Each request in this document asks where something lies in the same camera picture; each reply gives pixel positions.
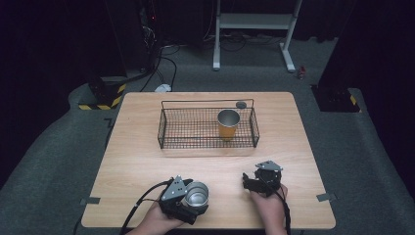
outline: metal mesh basket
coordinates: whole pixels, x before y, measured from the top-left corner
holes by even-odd
[[[231,140],[219,136],[217,115],[223,109],[240,115]],[[162,101],[158,138],[162,149],[255,148],[259,130],[254,100]]]

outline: white stand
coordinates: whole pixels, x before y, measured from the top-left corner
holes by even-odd
[[[220,70],[220,40],[219,32],[222,28],[260,28],[260,29],[286,29],[287,38],[280,43],[281,52],[289,72],[296,71],[293,60],[291,59],[288,47],[290,45],[293,31],[296,26],[297,18],[302,0],[297,0],[296,7],[292,14],[221,14],[220,0],[217,0],[216,9],[216,29],[213,51],[213,70]]]

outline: hand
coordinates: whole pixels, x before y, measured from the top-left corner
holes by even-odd
[[[285,199],[288,189],[281,184],[277,193]],[[284,227],[284,206],[281,199],[275,194],[267,198],[254,191],[250,191],[250,194],[262,219],[265,233],[267,235],[287,235],[287,230]]]
[[[161,211],[159,203],[153,202],[143,221],[127,235],[163,235],[183,223],[179,219],[169,218]]]

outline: cup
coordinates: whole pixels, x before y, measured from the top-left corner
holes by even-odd
[[[208,187],[199,181],[193,181],[186,186],[184,198],[189,207],[197,209],[208,204]]]
[[[240,119],[241,117],[235,110],[225,109],[219,112],[217,122],[219,123],[219,136],[222,140],[232,140]]]

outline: wooden table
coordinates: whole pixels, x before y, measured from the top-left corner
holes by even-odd
[[[254,99],[260,138],[256,148],[161,149],[158,132],[161,101]],[[194,225],[182,228],[262,228],[242,173],[254,178],[255,165],[268,160],[282,166],[288,189],[292,228],[330,229],[336,225],[305,134],[296,102],[288,92],[174,92],[128,93],[95,180],[82,224],[85,227],[121,227],[137,200],[153,185],[181,175],[204,182],[209,208]],[[147,198],[156,199],[161,187]],[[132,217],[136,226],[151,202],[144,202]]]

